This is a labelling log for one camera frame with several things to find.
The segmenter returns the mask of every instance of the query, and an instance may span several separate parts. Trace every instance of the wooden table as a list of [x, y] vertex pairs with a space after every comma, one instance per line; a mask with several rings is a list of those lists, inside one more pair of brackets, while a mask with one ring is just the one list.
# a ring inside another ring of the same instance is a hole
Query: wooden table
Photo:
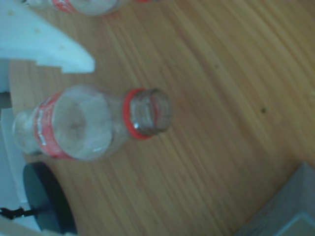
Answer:
[[42, 12], [95, 57], [66, 75], [11, 65], [15, 113], [70, 85], [160, 87], [172, 128], [94, 163], [44, 160], [82, 236], [229, 236], [315, 164], [315, 3], [166, 0], [99, 18]]

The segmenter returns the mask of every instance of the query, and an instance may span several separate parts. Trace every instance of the red label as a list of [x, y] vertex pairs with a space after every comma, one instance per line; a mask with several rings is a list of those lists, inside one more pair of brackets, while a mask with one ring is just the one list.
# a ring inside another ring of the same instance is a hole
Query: red label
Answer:
[[52, 127], [54, 106], [61, 93], [57, 93], [41, 103], [34, 116], [34, 133], [40, 148], [49, 156], [57, 159], [73, 159], [58, 145]]
[[60, 11], [74, 13], [77, 12], [75, 8], [72, 6], [70, 0], [51, 0], [55, 8]]

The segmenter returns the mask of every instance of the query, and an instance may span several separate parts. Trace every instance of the clear plastic bottle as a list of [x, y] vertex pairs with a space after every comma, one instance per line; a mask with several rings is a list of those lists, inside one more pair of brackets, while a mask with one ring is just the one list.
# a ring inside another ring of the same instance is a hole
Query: clear plastic bottle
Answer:
[[97, 16], [114, 11], [130, 0], [20, 0], [37, 9], [55, 8], [60, 11], [79, 12], [89, 16]]
[[129, 138], [165, 131], [170, 119], [169, 99], [157, 88], [119, 95], [78, 85], [19, 113], [13, 136], [28, 154], [89, 161], [109, 156]]

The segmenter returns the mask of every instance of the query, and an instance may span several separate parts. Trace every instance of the gray object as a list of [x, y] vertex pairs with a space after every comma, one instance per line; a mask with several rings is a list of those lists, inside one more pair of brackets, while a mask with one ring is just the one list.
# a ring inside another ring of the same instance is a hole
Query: gray object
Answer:
[[315, 236], [315, 170], [303, 163], [234, 236]]

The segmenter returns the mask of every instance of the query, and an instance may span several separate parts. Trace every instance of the bottle opening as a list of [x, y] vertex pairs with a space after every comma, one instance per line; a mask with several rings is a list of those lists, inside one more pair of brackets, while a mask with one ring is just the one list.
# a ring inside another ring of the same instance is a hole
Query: bottle opening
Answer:
[[161, 90], [135, 89], [124, 102], [124, 121], [130, 134], [137, 139], [147, 139], [168, 129], [171, 104]]

